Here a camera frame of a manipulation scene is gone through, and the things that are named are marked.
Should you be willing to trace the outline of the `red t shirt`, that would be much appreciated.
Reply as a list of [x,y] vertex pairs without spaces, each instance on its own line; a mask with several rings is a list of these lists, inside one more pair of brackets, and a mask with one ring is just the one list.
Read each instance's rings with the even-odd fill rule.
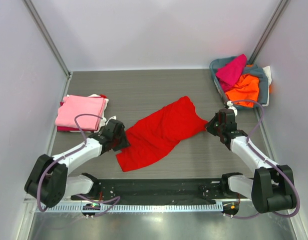
[[207,123],[188,96],[164,106],[127,129],[130,146],[116,155],[121,170],[129,172],[160,161],[182,140],[205,131]]

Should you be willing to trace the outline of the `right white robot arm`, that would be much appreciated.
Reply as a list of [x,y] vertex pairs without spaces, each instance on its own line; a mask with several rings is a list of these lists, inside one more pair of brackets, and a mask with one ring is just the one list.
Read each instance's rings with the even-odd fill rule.
[[220,138],[220,141],[249,167],[253,178],[241,173],[223,174],[219,185],[220,194],[230,198],[240,194],[250,199],[258,213],[279,215],[283,210],[300,209],[299,195],[294,186],[292,169],[279,165],[268,158],[248,138],[247,133],[237,129],[235,111],[229,108],[219,110],[206,126],[206,131]]

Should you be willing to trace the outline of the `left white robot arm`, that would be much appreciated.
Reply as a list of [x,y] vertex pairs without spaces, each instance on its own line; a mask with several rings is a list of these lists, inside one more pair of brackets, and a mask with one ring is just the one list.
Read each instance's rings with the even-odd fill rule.
[[100,181],[88,173],[71,176],[71,172],[108,151],[116,152],[129,145],[124,124],[111,118],[99,132],[86,136],[81,144],[72,149],[54,156],[39,156],[24,190],[48,208],[74,196],[94,200],[101,191]]

